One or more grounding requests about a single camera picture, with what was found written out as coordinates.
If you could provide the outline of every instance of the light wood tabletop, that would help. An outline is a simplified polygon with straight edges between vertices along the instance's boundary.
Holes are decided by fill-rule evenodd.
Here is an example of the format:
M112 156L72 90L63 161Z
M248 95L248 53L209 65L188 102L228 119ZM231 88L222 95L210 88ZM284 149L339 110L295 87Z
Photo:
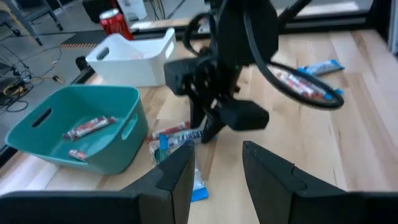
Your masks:
M196 41L194 46L208 44ZM179 57L191 57L177 45ZM297 167L344 190L398 191L398 63L374 30L283 35L274 60L292 67L337 59L345 70L322 79L344 90L338 111L302 106L275 90L256 66L245 68L237 98L270 112L263 131L224 128L197 145L209 198L191 204L189 223L258 223L244 178L242 143L254 141ZM90 85L105 84L93 76ZM139 88L151 130L189 119L189 100L166 87ZM0 194L15 190L119 190L152 168L144 143L118 175L59 167L18 152L0 169Z

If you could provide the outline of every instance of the white container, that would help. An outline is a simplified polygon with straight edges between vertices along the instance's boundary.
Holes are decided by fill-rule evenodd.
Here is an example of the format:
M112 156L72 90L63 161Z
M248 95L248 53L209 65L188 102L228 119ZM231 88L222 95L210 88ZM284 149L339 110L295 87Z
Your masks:
M161 39L126 40L109 35L86 57L86 61L107 84L161 86L165 84L163 65L175 58L175 32L168 29Z

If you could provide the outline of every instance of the gray floor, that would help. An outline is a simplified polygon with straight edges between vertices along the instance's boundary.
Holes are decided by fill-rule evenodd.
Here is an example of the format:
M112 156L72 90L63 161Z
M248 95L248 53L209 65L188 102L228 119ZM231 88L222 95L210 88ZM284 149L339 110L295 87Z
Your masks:
M180 3L181 0L163 0L165 13L169 15ZM272 0L276 8L283 8L290 5L294 0ZM358 4L361 8L366 9L371 5L372 0L358 0ZM208 10L208 6L204 3L204 0L186 0L179 10L175 12L172 19L193 17L196 13ZM314 0L312 4L324 4L331 2L342 2L339 0ZM154 20L154 13L150 4L146 4L148 17L146 21ZM58 18L64 27L66 33L78 32L85 30L100 30L99 24L94 24L90 21L84 8L81 5L81 0L76 0L72 4L65 6L64 11L57 12ZM55 24L51 18L43 17L35 21L33 25L34 30L38 34L49 34L59 32L55 27ZM60 45L63 41L70 38L73 34L56 34L56 35L41 35L40 39L44 44L42 47L38 46L34 39L31 37L9 37L12 32L6 27L0 27L0 62L4 60L8 64L17 63L18 59L13 57L4 47L10 48L18 57L27 58L35 55L43 49L48 49ZM86 55L90 49L62 49L62 57L56 63L55 69L53 69L46 76L51 77L52 75L58 75L66 80L66 83L70 83L79 74L79 71L75 65L75 59L78 56ZM52 62L59 56L59 49L48 50L40 55L32 57L25 61L30 67L30 71L35 75L42 75L52 66ZM0 111L0 146L4 143L4 137L6 133L24 116L26 116L30 110L34 109L40 102L42 102L49 94L58 90L62 85L55 83L52 80L46 80L42 84L36 86L23 100L29 102L27 110L18 113L8 113ZM16 110L21 104L16 103L11 109Z

